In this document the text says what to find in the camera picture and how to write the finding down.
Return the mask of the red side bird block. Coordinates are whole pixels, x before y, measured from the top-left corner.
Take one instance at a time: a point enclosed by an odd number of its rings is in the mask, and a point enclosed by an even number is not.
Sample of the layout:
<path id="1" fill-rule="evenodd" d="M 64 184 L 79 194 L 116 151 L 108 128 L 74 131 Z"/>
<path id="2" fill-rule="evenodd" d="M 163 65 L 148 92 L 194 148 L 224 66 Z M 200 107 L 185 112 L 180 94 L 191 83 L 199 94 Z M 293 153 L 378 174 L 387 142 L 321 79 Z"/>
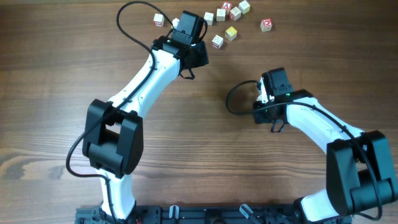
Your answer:
<path id="1" fill-rule="evenodd" d="M 224 39 L 219 35 L 215 35 L 211 41 L 212 46 L 216 49 L 220 49 L 223 45 L 223 42 L 224 42 Z"/>

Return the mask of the yellow K letter block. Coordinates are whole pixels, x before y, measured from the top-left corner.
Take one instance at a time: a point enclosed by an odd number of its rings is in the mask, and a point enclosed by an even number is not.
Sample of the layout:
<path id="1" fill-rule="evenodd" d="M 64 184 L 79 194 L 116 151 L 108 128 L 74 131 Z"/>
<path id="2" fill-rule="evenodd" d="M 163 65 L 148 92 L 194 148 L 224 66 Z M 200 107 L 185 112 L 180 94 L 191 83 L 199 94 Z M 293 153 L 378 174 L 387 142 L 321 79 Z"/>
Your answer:
<path id="1" fill-rule="evenodd" d="M 238 34 L 237 30 L 233 26 L 231 26 L 228 29 L 226 29 L 225 37 L 229 41 L 232 41 L 237 37 L 237 34 Z"/>

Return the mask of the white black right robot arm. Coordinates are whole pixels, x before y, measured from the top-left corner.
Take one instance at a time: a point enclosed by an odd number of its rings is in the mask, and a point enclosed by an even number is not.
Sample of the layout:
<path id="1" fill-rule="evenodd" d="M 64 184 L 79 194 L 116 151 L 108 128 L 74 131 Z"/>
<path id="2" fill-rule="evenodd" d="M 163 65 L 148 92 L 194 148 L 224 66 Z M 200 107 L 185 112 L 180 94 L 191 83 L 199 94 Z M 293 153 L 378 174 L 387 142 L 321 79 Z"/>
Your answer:
<path id="1" fill-rule="evenodd" d="M 257 123 L 289 124 L 326 154 L 326 187 L 296 203 L 304 223 L 352 215 L 379 220 L 382 207 L 397 201 L 397 177 L 388 140 L 365 132 L 326 110 L 306 90 L 280 94 L 262 90 L 253 105 Z"/>

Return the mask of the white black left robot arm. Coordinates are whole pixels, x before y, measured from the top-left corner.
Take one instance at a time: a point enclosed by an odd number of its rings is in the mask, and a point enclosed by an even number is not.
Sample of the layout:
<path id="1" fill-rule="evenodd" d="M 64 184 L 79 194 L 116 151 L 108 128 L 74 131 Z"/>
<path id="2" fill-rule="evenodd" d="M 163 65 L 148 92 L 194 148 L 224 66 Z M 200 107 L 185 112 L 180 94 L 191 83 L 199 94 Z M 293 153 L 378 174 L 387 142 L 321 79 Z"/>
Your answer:
<path id="1" fill-rule="evenodd" d="M 136 200 L 132 172 L 143 150 L 143 121 L 164 89 L 183 70 L 208 64 L 205 42 L 166 36 L 156 39 L 144 66 L 108 101 L 88 107 L 82 154 L 101 178 L 103 202 L 94 223 L 132 223 Z"/>

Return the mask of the white turtle yellow block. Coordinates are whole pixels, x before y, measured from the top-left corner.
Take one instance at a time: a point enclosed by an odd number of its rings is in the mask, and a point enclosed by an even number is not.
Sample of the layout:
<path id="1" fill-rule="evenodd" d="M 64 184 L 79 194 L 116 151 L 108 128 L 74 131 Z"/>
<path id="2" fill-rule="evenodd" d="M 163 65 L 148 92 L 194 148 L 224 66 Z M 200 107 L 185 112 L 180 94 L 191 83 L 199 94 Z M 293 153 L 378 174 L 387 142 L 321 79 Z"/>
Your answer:
<path id="1" fill-rule="evenodd" d="M 178 18 L 175 18 L 175 19 L 172 21 L 172 26 L 173 26 L 174 29 L 177 28 L 179 21 L 180 21 L 180 20 L 179 20 Z"/>

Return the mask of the white 8 number block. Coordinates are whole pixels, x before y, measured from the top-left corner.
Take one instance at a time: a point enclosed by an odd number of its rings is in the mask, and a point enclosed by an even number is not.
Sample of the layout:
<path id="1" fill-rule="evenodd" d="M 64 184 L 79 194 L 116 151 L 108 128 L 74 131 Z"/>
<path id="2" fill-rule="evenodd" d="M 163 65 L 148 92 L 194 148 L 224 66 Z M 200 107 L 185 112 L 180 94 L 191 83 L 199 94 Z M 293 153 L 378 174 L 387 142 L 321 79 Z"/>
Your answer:
<path id="1" fill-rule="evenodd" d="M 209 26 L 212 26 L 212 25 L 213 25 L 213 22 L 214 22 L 214 14 L 211 13 L 211 12 L 205 12 L 204 20 L 207 21 L 207 24 L 208 24 Z"/>

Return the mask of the teal top 8 block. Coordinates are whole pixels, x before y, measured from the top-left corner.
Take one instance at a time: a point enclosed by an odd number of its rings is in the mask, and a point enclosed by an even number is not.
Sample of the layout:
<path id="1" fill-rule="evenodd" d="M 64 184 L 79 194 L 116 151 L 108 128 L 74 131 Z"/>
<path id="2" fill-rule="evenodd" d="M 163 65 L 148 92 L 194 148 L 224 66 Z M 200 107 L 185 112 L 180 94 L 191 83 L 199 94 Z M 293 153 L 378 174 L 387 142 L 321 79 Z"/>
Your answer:
<path id="1" fill-rule="evenodd" d="M 225 9 L 217 9 L 216 11 L 216 21 L 224 22 L 226 19 L 226 10 Z"/>

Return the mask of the red white far-left block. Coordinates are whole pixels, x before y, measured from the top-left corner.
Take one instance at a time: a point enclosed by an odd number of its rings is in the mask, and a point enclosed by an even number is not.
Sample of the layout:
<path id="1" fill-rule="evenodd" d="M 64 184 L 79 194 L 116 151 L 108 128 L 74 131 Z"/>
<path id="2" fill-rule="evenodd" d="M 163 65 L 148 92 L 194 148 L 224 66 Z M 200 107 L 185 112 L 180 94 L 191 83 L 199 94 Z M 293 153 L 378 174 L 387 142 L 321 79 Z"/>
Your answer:
<path id="1" fill-rule="evenodd" d="M 164 25 L 165 17 L 162 14 L 154 14 L 154 25 L 162 27 Z"/>

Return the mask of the red U letter block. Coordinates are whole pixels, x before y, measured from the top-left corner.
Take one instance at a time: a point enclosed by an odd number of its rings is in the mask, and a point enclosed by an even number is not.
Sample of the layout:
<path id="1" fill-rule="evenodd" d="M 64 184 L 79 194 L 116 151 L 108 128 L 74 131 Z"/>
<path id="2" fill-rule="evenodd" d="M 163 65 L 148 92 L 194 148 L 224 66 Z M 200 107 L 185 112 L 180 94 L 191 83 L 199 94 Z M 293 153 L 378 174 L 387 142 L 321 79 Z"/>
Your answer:
<path id="1" fill-rule="evenodd" d="M 229 18 L 233 21 L 238 20 L 242 15 L 242 11 L 238 7 L 234 7 L 229 11 Z"/>

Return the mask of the red A letter block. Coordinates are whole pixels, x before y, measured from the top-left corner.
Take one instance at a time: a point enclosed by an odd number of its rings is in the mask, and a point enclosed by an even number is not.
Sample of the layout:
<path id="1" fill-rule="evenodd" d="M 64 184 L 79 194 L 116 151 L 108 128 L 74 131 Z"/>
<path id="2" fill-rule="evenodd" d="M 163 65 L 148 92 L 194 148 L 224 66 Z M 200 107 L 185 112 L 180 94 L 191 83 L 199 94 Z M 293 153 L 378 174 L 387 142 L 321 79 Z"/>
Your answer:
<path id="1" fill-rule="evenodd" d="M 226 11 L 226 14 L 229 14 L 229 12 L 232 8 L 232 3 L 228 2 L 228 1 L 224 1 L 221 8 Z"/>

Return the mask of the yellow S corner block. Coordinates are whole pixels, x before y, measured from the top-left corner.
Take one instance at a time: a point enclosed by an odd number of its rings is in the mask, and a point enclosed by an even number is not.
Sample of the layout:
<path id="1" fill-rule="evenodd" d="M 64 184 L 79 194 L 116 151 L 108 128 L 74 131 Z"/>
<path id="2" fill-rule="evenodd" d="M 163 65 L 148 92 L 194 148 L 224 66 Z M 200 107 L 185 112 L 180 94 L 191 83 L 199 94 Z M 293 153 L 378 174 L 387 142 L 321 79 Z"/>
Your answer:
<path id="1" fill-rule="evenodd" d="M 238 8 L 242 12 L 242 14 L 246 14 L 249 12 L 251 5 L 247 0 L 243 0 L 239 3 Z"/>

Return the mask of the red Q letter block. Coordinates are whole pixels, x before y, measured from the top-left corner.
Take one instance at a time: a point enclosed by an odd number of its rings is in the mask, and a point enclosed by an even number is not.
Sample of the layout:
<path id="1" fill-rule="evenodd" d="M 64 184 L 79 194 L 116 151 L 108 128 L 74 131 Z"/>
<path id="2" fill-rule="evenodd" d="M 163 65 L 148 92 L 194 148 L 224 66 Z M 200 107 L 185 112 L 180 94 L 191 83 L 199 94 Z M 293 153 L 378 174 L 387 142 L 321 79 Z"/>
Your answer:
<path id="1" fill-rule="evenodd" d="M 271 19 L 263 19 L 261 21 L 261 30 L 263 32 L 270 31 L 272 29 L 273 23 Z"/>

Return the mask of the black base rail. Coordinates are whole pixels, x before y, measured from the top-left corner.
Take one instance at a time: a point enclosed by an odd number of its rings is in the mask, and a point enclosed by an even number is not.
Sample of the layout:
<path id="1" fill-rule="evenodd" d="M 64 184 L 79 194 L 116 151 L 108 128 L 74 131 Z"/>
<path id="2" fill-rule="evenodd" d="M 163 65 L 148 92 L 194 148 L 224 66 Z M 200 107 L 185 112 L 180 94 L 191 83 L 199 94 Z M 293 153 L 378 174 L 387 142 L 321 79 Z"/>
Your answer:
<path id="1" fill-rule="evenodd" d="M 128 224 L 298 224 L 309 223 L 294 204 L 265 207 L 242 204 L 240 207 L 137 206 L 118 223 Z"/>

